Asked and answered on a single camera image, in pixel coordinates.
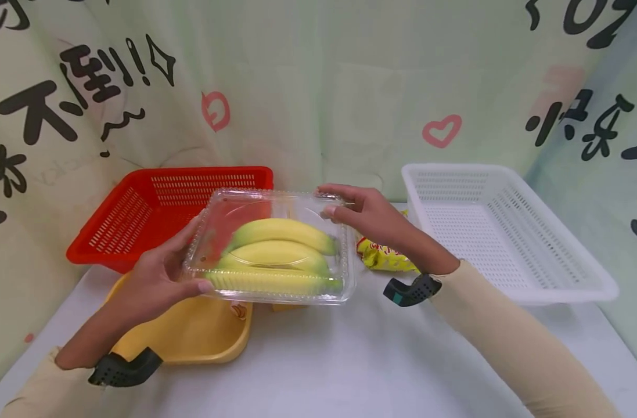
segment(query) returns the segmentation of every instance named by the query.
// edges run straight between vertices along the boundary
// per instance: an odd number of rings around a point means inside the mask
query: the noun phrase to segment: white plastic basket
[[[618,286],[509,168],[407,164],[409,220],[520,304],[612,300]]]

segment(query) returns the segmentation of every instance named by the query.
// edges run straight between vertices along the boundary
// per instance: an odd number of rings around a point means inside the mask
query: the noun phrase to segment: yellow snack bag
[[[356,252],[367,268],[387,272],[418,272],[406,256],[392,248],[380,246],[363,236],[357,236],[357,239]]]

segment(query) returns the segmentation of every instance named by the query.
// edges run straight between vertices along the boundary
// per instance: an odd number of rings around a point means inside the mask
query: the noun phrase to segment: yellow plastic tray
[[[127,278],[125,274],[116,282],[106,300]],[[247,315],[240,320],[230,311],[228,300],[205,297],[183,300],[155,320],[134,327],[112,351],[131,361],[150,347],[168,365],[232,361],[249,342],[253,304],[243,304]]]

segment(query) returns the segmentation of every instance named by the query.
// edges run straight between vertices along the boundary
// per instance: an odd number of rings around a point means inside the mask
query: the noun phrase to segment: pink heart
[[[443,136],[443,138],[438,138],[430,132],[432,129],[437,129],[440,133],[442,133],[448,124],[453,124],[453,126],[446,135],[440,135]],[[443,120],[433,120],[432,122],[428,122],[428,124],[423,128],[423,139],[429,145],[436,146],[437,148],[446,148],[449,146],[453,138],[458,135],[460,128],[462,128],[462,118],[460,118],[460,115],[450,114]]]
[[[223,114],[218,114],[216,111],[213,113],[209,112],[209,106],[211,106],[212,102],[222,103]],[[214,132],[218,132],[227,127],[230,123],[230,105],[225,95],[221,92],[211,92],[205,96],[204,93],[202,93],[202,116]]]

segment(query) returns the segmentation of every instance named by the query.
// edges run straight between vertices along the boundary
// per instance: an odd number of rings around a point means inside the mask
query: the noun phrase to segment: basket rim
[[[587,269],[587,273],[594,275],[600,283],[599,289],[500,289],[509,298],[522,304],[551,304],[551,303],[578,303],[608,301],[618,297],[620,289],[617,282],[606,269],[595,259],[585,246],[574,236],[555,213],[542,201],[535,191],[522,179],[520,175],[509,167],[499,164],[451,164],[451,163],[412,163],[402,167],[402,178],[405,182],[406,193],[409,198],[407,204],[414,206],[416,218],[421,229],[425,233],[432,235],[433,228],[429,225],[427,215],[422,210],[423,203],[420,201],[418,191],[411,178],[411,171],[423,169],[428,171],[439,171],[450,168],[451,170],[467,169],[473,171],[478,169],[484,172],[500,171],[507,176],[508,180],[516,185],[516,188],[524,195],[535,211],[544,217],[544,223],[551,231],[561,239],[562,243],[574,256],[581,260],[581,264]]]
[[[72,240],[66,250],[66,258],[73,264],[99,264],[99,263],[121,263],[136,262],[143,251],[119,253],[119,254],[84,254],[80,252],[83,245],[98,229],[100,221],[106,213],[111,210],[120,198],[121,194],[128,189],[129,184],[137,178],[150,178],[155,175],[205,175],[210,172],[213,174],[233,175],[236,171],[259,172],[264,176],[264,185],[273,188],[273,171],[265,166],[228,166],[228,167],[169,167],[169,168],[141,168],[131,171],[118,182],[116,186],[107,194],[105,199],[100,203],[98,208],[91,214],[84,226],[79,229],[76,237]]]

